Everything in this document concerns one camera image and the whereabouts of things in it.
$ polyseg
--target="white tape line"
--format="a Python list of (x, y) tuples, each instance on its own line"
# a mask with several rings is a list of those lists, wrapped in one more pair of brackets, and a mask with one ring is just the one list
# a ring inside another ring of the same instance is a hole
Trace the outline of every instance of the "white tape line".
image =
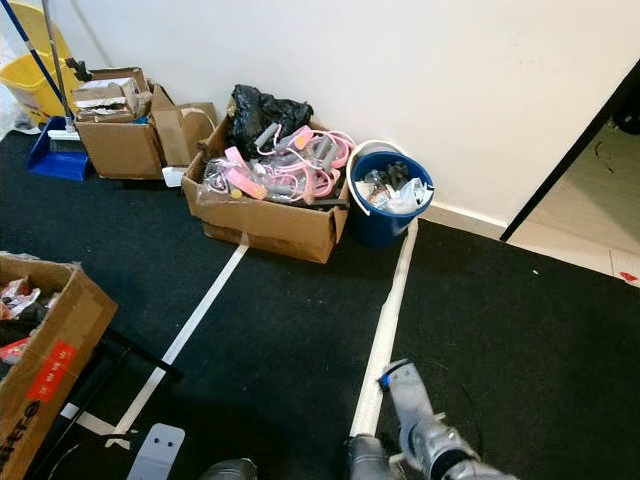
[[(218, 275), (218, 278), (216, 278), (216, 281), (213, 282), (213, 285), (211, 285), (209, 291), (205, 294), (204, 298), (200, 301), (200, 304), (193, 311), (193, 313), (189, 317), (189, 320), (187, 320), (187, 323), (184, 324), (182, 330), (180, 330), (180, 333), (178, 333), (178, 336), (175, 338), (169, 349), (162, 357), (162, 360), (170, 365), (173, 363), (182, 348), (189, 340), (189, 337), (191, 337), (191, 335), (197, 328), (200, 320), (202, 320), (204, 315), (209, 310), (209, 307), (222, 290), (222, 287), (224, 287), (224, 284), (227, 283), (227, 280), (229, 280), (229, 277), (238, 266), (238, 263), (240, 263), (242, 256), (245, 254), (248, 248), (249, 247), (247, 245), (238, 245), (238, 248), (236, 248), (236, 251), (233, 252), (233, 255), (231, 255), (231, 258)], [(133, 400), (125, 414), (116, 425), (113, 433), (126, 433), (129, 428), (131, 428), (131, 425), (133, 425), (133, 422), (135, 422), (136, 418), (138, 418), (138, 415), (146, 405), (147, 401), (149, 401), (149, 398), (151, 398), (151, 395), (153, 394), (155, 389), (158, 387), (158, 385), (160, 385), (160, 381), (163, 379), (164, 374), (165, 371), (161, 368), (156, 368), (153, 371), (153, 373), (147, 380), (147, 383), (144, 385), (144, 387), (142, 387), (136, 398)]]
[(418, 234), (418, 219), (411, 221), (409, 225), (409, 233), (404, 239), (396, 272), (393, 276), (393, 285), (387, 301), (382, 305), (380, 310), (380, 318), (378, 319), (378, 327), (376, 335), (371, 346), (369, 354), (369, 362), (367, 370), (362, 381), (360, 397), (358, 398), (358, 406), (353, 416), (351, 424), (351, 436), (358, 434), (375, 435), (378, 427), (378, 417), (380, 416), (380, 407), (382, 406), (382, 392), (378, 385), (378, 378), (382, 375), (384, 367), (391, 362), (393, 353), (393, 340), (396, 336), (396, 327), (398, 325), (398, 314), (400, 313), (400, 305), (402, 304), (402, 296), (404, 294), (404, 286), (407, 282), (407, 275), (411, 265), (411, 255), (413, 246), (416, 242)]
[[(71, 420), (77, 411), (78, 407), (73, 403), (67, 403), (60, 412), (60, 415)], [(109, 435), (113, 433), (114, 428), (116, 428), (88, 412), (82, 412), (82, 415), (80, 415), (76, 423), (98, 435)]]

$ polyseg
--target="metal bracket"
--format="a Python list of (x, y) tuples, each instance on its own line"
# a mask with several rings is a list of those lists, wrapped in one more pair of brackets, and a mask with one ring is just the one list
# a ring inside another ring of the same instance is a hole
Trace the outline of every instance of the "metal bracket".
[(183, 429), (156, 423), (149, 430), (127, 480), (166, 480), (183, 440)]

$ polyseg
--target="white wall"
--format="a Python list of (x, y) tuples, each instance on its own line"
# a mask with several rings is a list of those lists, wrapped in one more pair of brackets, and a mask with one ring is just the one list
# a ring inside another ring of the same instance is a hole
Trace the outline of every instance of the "white wall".
[(499, 224), (640, 57), (638, 0), (52, 3), (90, 67), (141, 66), (219, 112), (236, 83), (308, 100), (327, 126), (402, 145), (439, 203)]

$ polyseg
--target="broom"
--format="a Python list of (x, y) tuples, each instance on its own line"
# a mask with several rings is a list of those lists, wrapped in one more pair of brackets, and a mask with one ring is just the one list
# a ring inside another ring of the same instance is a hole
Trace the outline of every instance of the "broom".
[(47, 131), (47, 134), (50, 138), (50, 150), (52, 152), (86, 153), (84, 145), (82, 145), (82, 142), (80, 141), (80, 135), (76, 131), (76, 127), (73, 125), (73, 113), (69, 108), (69, 102), (67, 101), (67, 95), (64, 89), (62, 70), (60, 69), (60, 62), (58, 60), (58, 46), (56, 45), (53, 22), (51, 22), (51, 15), (49, 13), (49, 0), (42, 0), (42, 9), (44, 10), (45, 22), (47, 23), (47, 33), (49, 34), (49, 42), (51, 43), (53, 64), (56, 67), (56, 77), (58, 78), (58, 85), (60, 86), (57, 95), (60, 99), (60, 102), (62, 103), (62, 106), (64, 107), (65, 119), (64, 130)]

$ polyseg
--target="mop handle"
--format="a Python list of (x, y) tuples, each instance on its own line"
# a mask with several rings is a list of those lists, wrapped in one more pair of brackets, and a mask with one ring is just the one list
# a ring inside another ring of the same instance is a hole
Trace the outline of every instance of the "mop handle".
[(64, 107), (65, 120), (67, 124), (67, 131), (73, 131), (73, 113), (69, 108), (69, 102), (67, 102), (67, 94), (64, 90), (64, 82), (62, 81), (62, 70), (60, 70), (60, 59), (58, 58), (58, 46), (56, 45), (56, 32), (51, 22), (51, 14), (49, 13), (49, 0), (42, 0), (42, 9), (44, 10), (44, 20), (47, 24), (47, 33), (49, 34), (49, 43), (51, 43), (51, 53), (53, 55), (53, 64), (56, 67), (56, 76), (58, 77), (58, 85), (62, 95), (59, 97)]
[(18, 20), (18, 17), (16, 17), (16, 14), (13, 12), (13, 9), (11, 8), (11, 5), (9, 5), (9, 0), (0, 0), (0, 2), (2, 2), (2, 6), (7, 11), (7, 15), (9, 15), (9, 18), (11, 19), (11, 21), (13, 22), (13, 25), (16, 27), (16, 30), (22, 37), (22, 40), (24, 41), (24, 44), (27, 46), (27, 49), (33, 56), (33, 59), (38, 64), (38, 67), (40, 67), (40, 70), (42, 71), (44, 78), (47, 79), (47, 82), (51, 86), (53, 93), (56, 94), (56, 97), (58, 97), (58, 100), (60, 100), (60, 103), (62, 103), (62, 105), (64, 106), (64, 103), (62, 101), (62, 94), (60, 93), (60, 90), (58, 90), (58, 87), (53, 81), (53, 78), (51, 78), (51, 75), (49, 75), (49, 72), (47, 71), (47, 67), (44, 66), (44, 63), (42, 63), (42, 60), (40, 59), (40, 55), (38, 55), (38, 52), (36, 52), (35, 48), (33, 48), (33, 45), (31, 44), (31, 40), (29, 40), (29, 37), (27, 36), (27, 32), (24, 31), (24, 29), (22, 28), (22, 25), (20, 25), (20, 21)]

